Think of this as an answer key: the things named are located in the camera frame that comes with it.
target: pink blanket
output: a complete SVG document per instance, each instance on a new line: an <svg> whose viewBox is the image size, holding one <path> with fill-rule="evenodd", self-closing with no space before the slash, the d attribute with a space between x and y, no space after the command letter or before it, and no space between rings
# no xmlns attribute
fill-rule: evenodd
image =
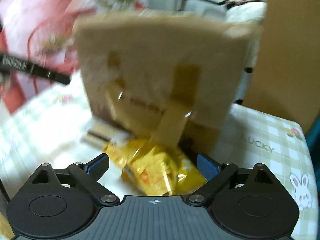
<svg viewBox="0 0 320 240"><path fill-rule="evenodd" d="M50 35L70 35L75 18L92 11L94 8L77 8L74 0L1 0L0 15L4 29L0 35L0 49L71 74L77 66L74 49L39 55L40 40ZM8 110L14 112L26 100L50 85L47 80L14 73L11 88L3 100Z"/></svg>

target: printed label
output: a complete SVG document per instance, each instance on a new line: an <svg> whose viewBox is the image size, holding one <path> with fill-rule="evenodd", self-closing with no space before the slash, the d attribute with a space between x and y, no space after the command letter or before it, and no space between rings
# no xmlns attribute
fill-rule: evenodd
<svg viewBox="0 0 320 240"><path fill-rule="evenodd" d="M299 140L303 141L303 138L302 138L302 136L300 135L300 132L297 129L295 129L295 128L291 128L291 129L286 128L285 131L287 133L287 136L289 136L289 137L294 137L295 136Z"/></svg>
<svg viewBox="0 0 320 240"><path fill-rule="evenodd" d="M70 103L73 100L73 96L72 95L59 95L57 97L57 103L61 103L62 105L66 105L68 103Z"/></svg>
<svg viewBox="0 0 320 240"><path fill-rule="evenodd" d="M13 67L18 70L25 70L27 67L27 63L23 60L16 59L14 57L10 57L8 55L4 55L2 59L2 65L6 65L9 67Z"/></svg>
<svg viewBox="0 0 320 240"><path fill-rule="evenodd" d="M255 147L261 148L262 150L265 150L271 153L274 150L274 148L271 148L268 144L258 141L254 137L243 134L241 139L246 143L251 143L252 145L255 145Z"/></svg>
<svg viewBox="0 0 320 240"><path fill-rule="evenodd" d="M294 200L297 203L299 210L310 209L312 207L312 196L308 188L309 177L308 174L303 173L301 180L294 173L290 173L290 181L294 187Z"/></svg>

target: white pillow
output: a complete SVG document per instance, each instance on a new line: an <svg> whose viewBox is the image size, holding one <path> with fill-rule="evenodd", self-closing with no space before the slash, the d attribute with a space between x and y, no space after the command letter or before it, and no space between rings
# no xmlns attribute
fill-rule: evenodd
<svg viewBox="0 0 320 240"><path fill-rule="evenodd" d="M265 2L249 2L235 6L226 13L226 22L257 22L261 23L267 10Z"/></svg>

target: metal screw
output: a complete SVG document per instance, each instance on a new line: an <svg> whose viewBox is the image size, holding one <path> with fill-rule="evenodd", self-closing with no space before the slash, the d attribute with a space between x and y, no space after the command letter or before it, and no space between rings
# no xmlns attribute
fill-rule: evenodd
<svg viewBox="0 0 320 240"><path fill-rule="evenodd" d="M201 203L204 201L204 196L195 194L189 197L189 200L193 203Z"/></svg>
<svg viewBox="0 0 320 240"><path fill-rule="evenodd" d="M114 195L104 195L101 197L101 200L105 203L112 203L117 200L116 196Z"/></svg>

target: checkered tablecloth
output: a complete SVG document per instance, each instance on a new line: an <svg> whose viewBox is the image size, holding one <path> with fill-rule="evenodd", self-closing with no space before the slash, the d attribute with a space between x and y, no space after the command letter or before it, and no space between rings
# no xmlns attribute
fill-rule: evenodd
<svg viewBox="0 0 320 240"><path fill-rule="evenodd" d="M53 86L0 127L0 178L9 197L16 194L41 163L51 163L54 169L59 169L98 156L99 150L81 142L91 118L81 76L77 73L69 86ZM241 168L266 164L300 206L293 238L316 239L316 182L298 124L233 105L211 157ZM121 170L110 163L99 182L120 199L138 194L121 181L120 175Z"/></svg>
<svg viewBox="0 0 320 240"><path fill-rule="evenodd" d="M299 206L299 221L292 237L316 239L317 188L300 125L234 104L210 156L240 168L252 168L256 163L268 166Z"/></svg>

